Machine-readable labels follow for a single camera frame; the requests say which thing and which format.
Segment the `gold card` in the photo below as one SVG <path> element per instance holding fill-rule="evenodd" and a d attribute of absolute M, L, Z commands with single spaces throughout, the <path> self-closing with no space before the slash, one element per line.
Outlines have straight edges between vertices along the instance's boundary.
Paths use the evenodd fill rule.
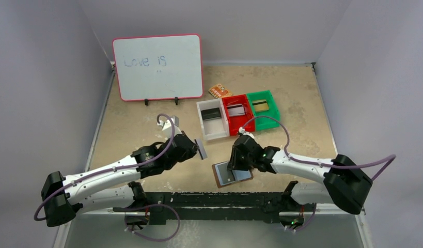
<path fill-rule="evenodd" d="M 252 106 L 255 113 L 265 112 L 269 110 L 268 102 L 265 99 L 252 101 Z"/>

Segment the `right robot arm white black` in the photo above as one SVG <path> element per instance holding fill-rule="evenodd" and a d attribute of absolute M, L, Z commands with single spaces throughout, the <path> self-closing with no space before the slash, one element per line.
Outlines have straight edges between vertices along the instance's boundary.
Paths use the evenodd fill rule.
<path fill-rule="evenodd" d="M 373 181 L 344 155 L 317 159 L 288 153 L 274 146 L 261 147 L 254 138 L 241 135 L 232 146 L 227 165 L 231 171 L 288 174 L 308 179 L 289 187 L 289 197 L 299 205 L 335 204 L 349 214 L 360 214 Z"/>

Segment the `black card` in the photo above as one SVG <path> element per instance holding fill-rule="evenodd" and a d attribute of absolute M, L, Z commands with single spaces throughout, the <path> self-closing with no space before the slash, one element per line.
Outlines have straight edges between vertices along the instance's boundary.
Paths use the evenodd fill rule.
<path fill-rule="evenodd" d="M 222 117 L 221 110 L 218 107 L 201 110 L 200 113 L 203 121 L 220 119 Z"/>

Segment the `brown leather card holder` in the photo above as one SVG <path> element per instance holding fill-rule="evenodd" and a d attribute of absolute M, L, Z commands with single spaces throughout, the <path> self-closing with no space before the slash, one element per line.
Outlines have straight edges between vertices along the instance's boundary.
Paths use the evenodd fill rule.
<path fill-rule="evenodd" d="M 218 188 L 235 183 L 252 180 L 254 175 L 249 170 L 231 170 L 227 168 L 228 161 L 212 165 L 213 175 Z"/>

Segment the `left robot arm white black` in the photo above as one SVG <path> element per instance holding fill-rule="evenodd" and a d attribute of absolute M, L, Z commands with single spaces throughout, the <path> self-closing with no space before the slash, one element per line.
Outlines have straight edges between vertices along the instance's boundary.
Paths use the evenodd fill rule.
<path fill-rule="evenodd" d="M 117 162 L 88 172 L 67 176 L 59 171 L 52 172 L 42 187 L 42 204 L 34 219 L 45 221 L 48 227 L 56 227 L 70 222 L 79 213 L 106 208 L 110 198 L 130 206 L 137 200 L 131 187 L 113 191 L 109 188 L 159 175 L 198 152 L 198 143 L 179 133 L 165 142 L 140 147 Z"/>

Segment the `silver card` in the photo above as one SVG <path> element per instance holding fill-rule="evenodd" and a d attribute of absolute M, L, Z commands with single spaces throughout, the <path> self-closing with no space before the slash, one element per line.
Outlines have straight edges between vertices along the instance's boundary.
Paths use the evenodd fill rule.
<path fill-rule="evenodd" d="M 246 114 L 243 104 L 234 104 L 226 106 L 229 117 L 243 116 Z"/>
<path fill-rule="evenodd" d="M 208 157 L 208 155 L 207 155 L 207 152 L 205 150 L 205 146 L 204 146 L 203 142 L 199 138 L 194 139 L 194 141 L 195 141 L 195 144 L 198 147 L 198 153 L 200 155 L 201 160 L 205 160 Z"/>

